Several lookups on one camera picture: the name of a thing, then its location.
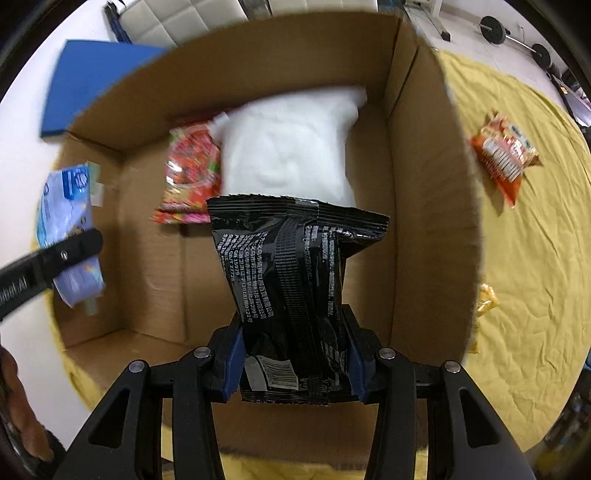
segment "yellow cloth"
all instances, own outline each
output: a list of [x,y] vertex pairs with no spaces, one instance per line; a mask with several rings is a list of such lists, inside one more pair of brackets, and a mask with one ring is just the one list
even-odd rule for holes
[[[440,52],[440,59],[466,138],[495,108],[524,131],[544,164],[526,171],[513,211],[503,206],[495,185],[483,175],[485,273],[501,303],[480,318],[480,353],[465,360],[525,450],[557,418],[591,345],[591,157],[574,122],[542,94],[464,57]],[[51,295],[46,297],[53,317]],[[65,352],[55,320],[52,327],[56,345]],[[103,392],[65,353],[63,361],[72,385],[94,408]],[[162,453],[172,458],[166,427]],[[326,465],[231,455],[222,455],[222,463],[228,480],[363,478],[363,472]],[[427,454],[418,452],[415,478],[424,480],[426,468]]]

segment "black package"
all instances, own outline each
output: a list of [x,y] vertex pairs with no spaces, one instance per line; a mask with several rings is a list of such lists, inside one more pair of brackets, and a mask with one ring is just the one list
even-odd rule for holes
[[242,399],[327,404],[350,394],[345,262],[384,237],[388,217],[261,195],[212,198],[207,211],[243,322]]

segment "red snack bag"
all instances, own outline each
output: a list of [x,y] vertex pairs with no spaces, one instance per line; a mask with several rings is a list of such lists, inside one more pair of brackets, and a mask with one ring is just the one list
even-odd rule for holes
[[540,163],[538,152],[507,117],[493,112],[472,138],[472,147],[511,208],[515,207],[523,171]]
[[206,200],[220,192],[220,150],[207,123],[170,131],[167,188],[152,220],[157,223],[209,223]]

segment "screw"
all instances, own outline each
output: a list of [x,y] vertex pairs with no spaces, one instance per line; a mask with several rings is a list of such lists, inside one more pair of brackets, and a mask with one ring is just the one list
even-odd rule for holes
[[445,370],[447,370],[451,374],[457,374],[461,369],[462,367],[460,367],[460,364],[454,362],[453,360],[448,360],[447,362],[445,362]]
[[193,355],[195,358],[207,358],[212,354],[212,351],[207,346],[198,346],[194,351]]
[[145,367],[145,363],[143,363],[141,360],[136,360],[135,362],[131,362],[129,364],[129,371],[133,374],[138,374],[140,373]]
[[396,357],[396,352],[389,347],[379,349],[378,353],[384,360],[391,360],[392,358]]

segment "cardboard box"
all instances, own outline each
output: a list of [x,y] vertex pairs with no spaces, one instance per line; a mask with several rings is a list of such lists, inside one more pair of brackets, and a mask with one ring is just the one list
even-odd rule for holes
[[[71,127],[60,167],[101,165],[106,290],[87,316],[55,296],[66,354],[107,389],[127,363],[178,359],[235,310],[209,226],[150,221],[165,187],[170,120],[327,85],[363,85],[346,146],[358,206],[390,215],[385,239],[348,261],[343,300],[413,361],[460,361],[476,304],[473,164],[437,59],[396,16],[335,12],[248,22],[201,37],[130,75]],[[375,407],[214,406],[224,451],[364,465]]]

